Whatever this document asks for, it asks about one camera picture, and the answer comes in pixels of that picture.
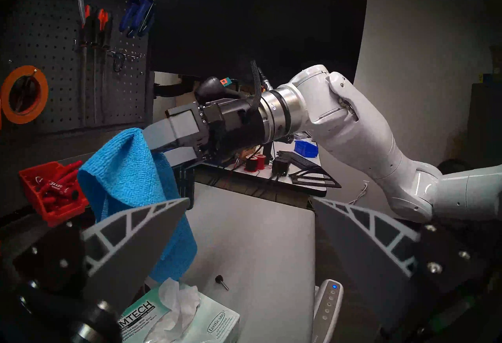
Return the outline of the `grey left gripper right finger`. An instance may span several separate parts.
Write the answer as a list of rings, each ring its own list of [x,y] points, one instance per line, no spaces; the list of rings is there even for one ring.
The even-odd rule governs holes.
[[[314,197],[312,206],[341,264],[385,332],[394,332],[417,298],[420,233],[379,211]]]

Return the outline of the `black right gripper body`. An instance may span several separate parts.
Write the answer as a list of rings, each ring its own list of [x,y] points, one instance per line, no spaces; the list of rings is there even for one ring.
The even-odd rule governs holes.
[[[197,101],[209,128],[208,142],[203,146],[205,163],[224,162],[275,137],[276,123],[263,98],[256,109],[252,109],[254,96],[197,94]]]

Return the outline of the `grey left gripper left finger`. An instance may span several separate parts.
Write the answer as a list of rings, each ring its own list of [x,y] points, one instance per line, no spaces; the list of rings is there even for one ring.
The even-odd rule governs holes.
[[[117,212],[81,232],[87,278],[84,301],[123,312],[160,259],[189,207],[188,198]]]

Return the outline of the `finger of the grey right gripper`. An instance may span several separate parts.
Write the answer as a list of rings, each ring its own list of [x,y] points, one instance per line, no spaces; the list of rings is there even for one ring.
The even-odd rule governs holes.
[[[194,164],[199,160],[194,147],[178,147],[163,153],[163,156],[172,168]]]
[[[200,134],[191,110],[185,110],[153,123],[143,130],[143,138],[150,151],[166,151],[192,144]]]

